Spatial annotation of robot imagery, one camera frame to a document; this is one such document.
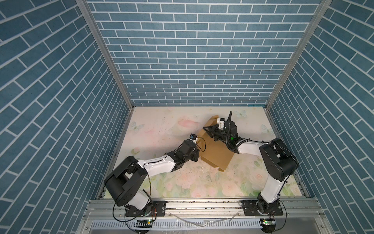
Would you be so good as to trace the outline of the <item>brown cardboard paper box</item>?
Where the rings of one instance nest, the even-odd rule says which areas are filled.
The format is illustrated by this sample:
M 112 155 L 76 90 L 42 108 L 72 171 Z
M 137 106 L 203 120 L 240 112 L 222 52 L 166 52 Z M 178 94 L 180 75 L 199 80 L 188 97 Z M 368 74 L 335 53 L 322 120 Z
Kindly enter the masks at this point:
M 218 168 L 219 171 L 224 172 L 230 164 L 234 153 L 226 147 L 221 141 L 214 141 L 208 136 L 204 129 L 201 129 L 197 134 L 197 143 L 201 150 L 199 157 L 213 168 Z

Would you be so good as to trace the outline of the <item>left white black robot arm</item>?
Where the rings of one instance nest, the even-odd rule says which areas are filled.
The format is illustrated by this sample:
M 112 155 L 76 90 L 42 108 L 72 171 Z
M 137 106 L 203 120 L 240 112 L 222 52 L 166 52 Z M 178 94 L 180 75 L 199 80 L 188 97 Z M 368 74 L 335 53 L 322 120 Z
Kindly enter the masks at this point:
M 130 205 L 138 210 L 148 209 L 151 198 L 140 187 L 146 178 L 181 169 L 188 161 L 197 162 L 200 149 L 196 135 L 191 135 L 175 150 L 151 160 L 125 158 L 104 180 L 104 186 L 117 206 Z

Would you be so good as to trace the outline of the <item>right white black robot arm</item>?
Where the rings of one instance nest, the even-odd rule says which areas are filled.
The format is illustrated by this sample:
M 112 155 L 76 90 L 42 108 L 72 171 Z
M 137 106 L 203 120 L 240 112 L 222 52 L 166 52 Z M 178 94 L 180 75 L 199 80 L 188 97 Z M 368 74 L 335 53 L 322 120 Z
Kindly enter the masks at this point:
M 258 141 L 242 138 L 233 121 L 219 119 L 213 126 L 205 126 L 203 130 L 215 141 L 223 142 L 228 150 L 236 154 L 252 154 L 261 156 L 268 177 L 264 188 L 257 198 L 257 210 L 262 215 L 271 213 L 279 205 L 279 195 L 294 174 L 299 163 L 295 155 L 285 146 L 284 142 L 275 138 L 271 141 Z

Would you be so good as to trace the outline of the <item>floral table mat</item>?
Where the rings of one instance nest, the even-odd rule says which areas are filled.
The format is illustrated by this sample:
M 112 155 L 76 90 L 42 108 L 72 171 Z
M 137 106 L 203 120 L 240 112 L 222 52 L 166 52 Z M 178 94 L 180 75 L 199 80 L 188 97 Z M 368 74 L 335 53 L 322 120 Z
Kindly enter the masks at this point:
M 214 116 L 232 117 L 243 138 L 270 141 L 275 133 L 262 107 L 136 107 L 116 158 L 138 160 L 162 157 L 190 134 L 197 134 Z M 261 156 L 235 154 L 224 170 L 202 159 L 181 169 L 146 179 L 142 188 L 154 198 L 256 197 L 268 174 Z

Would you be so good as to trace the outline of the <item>left green circuit board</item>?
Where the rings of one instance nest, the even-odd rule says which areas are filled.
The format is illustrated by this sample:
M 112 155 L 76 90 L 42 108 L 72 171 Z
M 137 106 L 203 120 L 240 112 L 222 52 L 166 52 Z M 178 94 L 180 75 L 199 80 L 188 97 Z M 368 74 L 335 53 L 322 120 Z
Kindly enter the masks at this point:
M 135 229 L 141 229 L 141 228 L 152 228 L 153 227 L 153 221 L 151 220 L 137 220 L 134 223 Z

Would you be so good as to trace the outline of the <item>green circuit board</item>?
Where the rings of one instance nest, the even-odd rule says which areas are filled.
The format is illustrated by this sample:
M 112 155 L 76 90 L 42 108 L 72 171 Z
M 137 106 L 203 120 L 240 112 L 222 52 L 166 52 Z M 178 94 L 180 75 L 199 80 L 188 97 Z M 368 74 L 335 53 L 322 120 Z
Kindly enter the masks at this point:
M 135 229 L 141 229 L 141 228 L 152 228 L 153 227 L 153 221 L 151 220 L 137 220 L 134 223 Z
M 261 223 L 263 226 L 275 226 L 276 225 L 276 221 L 275 219 L 269 219 L 269 218 L 263 218 L 261 219 Z

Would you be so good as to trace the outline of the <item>right green circuit board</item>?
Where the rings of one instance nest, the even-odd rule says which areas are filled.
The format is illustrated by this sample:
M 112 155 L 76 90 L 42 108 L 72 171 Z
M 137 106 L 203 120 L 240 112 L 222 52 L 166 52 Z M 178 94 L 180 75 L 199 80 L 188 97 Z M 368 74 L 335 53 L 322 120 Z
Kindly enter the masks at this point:
M 269 219 L 269 218 L 263 218 L 261 219 L 261 223 L 263 226 L 275 226 L 276 225 L 276 221 L 275 219 Z

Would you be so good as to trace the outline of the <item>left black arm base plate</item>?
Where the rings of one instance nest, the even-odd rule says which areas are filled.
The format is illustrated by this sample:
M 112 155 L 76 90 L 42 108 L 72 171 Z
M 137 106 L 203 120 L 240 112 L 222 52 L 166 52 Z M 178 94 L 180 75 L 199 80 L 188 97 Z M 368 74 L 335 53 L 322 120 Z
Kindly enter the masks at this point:
M 135 206 L 128 205 L 125 215 L 126 217 L 165 216 L 166 203 L 165 200 L 153 200 L 152 204 L 148 203 L 143 209 L 137 209 Z

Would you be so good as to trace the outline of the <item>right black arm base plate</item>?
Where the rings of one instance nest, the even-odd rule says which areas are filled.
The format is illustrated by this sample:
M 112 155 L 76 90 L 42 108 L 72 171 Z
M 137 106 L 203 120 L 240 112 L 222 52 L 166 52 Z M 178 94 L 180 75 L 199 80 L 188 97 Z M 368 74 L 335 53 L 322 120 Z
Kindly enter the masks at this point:
M 266 203 L 264 200 L 241 200 L 240 205 L 245 216 L 282 216 L 283 211 L 279 200 Z

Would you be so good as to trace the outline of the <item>aluminium front rail frame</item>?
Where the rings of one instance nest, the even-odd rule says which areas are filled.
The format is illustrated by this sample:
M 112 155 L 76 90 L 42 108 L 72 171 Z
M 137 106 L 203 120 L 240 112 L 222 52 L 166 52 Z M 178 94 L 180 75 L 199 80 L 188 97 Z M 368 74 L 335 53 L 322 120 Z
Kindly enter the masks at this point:
M 235 218 L 258 218 L 261 222 L 263 218 L 275 219 L 276 225 L 263 226 L 262 229 L 203 229 L 187 231 L 144 231 L 144 230 L 91 230 L 94 221 L 118 221 L 128 223 L 133 220 L 144 220 L 142 216 L 126 217 L 126 207 L 118 207 L 112 199 L 94 199 L 88 204 L 82 221 L 78 227 L 79 234 L 89 233 L 124 233 L 134 234 L 140 231 L 146 234 L 153 233 L 259 233 L 264 234 L 271 231 L 274 234 L 331 234 L 333 232 L 322 208 L 316 198 L 305 197 L 281 197 L 282 216 L 245 216 L 240 205 L 241 200 L 255 200 L 255 198 L 220 198 L 220 199 L 154 199 L 165 200 L 165 216 L 153 216 L 158 219 L 176 218 L 170 216 L 175 214 L 185 219 L 221 219 L 231 218 L 239 212 Z

